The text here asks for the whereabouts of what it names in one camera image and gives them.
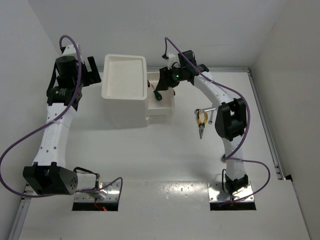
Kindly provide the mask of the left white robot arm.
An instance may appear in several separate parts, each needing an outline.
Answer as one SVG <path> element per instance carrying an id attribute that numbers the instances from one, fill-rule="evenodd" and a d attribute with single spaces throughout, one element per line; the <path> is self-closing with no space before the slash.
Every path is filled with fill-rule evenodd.
<path id="1" fill-rule="evenodd" d="M 23 177 L 40 196 L 73 195 L 97 187 L 98 174 L 78 173 L 66 167 L 66 149 L 72 120 L 78 110 L 82 90 L 76 89 L 78 61 L 74 56 L 55 60 L 54 71 L 46 91 L 49 125 L 43 132 L 38 153 Z"/>

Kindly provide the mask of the all green screwdriver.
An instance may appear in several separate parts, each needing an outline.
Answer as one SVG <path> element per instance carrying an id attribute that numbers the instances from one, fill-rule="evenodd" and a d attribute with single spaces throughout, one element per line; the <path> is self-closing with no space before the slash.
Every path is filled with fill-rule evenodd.
<path id="1" fill-rule="evenodd" d="M 153 89 L 153 93 L 154 93 L 155 99 L 157 101 L 161 101 L 163 99 L 162 95 L 156 90 L 156 88 L 154 87 L 153 84 L 151 84 L 151 87 Z"/>

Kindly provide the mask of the white drawer cabinet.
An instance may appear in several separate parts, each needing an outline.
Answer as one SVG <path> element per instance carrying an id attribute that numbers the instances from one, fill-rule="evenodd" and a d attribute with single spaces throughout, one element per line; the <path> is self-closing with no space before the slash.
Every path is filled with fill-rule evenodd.
<path id="1" fill-rule="evenodd" d="M 145 57 L 106 55 L 101 83 L 105 111 L 114 127 L 133 129 L 149 126 Z"/>

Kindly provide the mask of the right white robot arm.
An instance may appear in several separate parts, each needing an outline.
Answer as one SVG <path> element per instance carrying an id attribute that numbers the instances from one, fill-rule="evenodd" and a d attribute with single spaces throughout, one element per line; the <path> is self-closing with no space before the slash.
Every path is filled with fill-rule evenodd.
<path id="1" fill-rule="evenodd" d="M 156 91 L 166 91 L 188 81 L 198 88 L 216 108 L 214 127 L 221 137 L 226 159 L 225 187 L 228 194 L 244 188 L 249 178 L 244 164 L 241 140 L 247 127 L 247 109 L 242 98 L 233 98 L 222 87 L 213 83 L 213 76 L 204 64 L 197 64 L 191 50 L 174 55 L 165 53 L 162 57 L 167 66 L 159 70 Z"/>

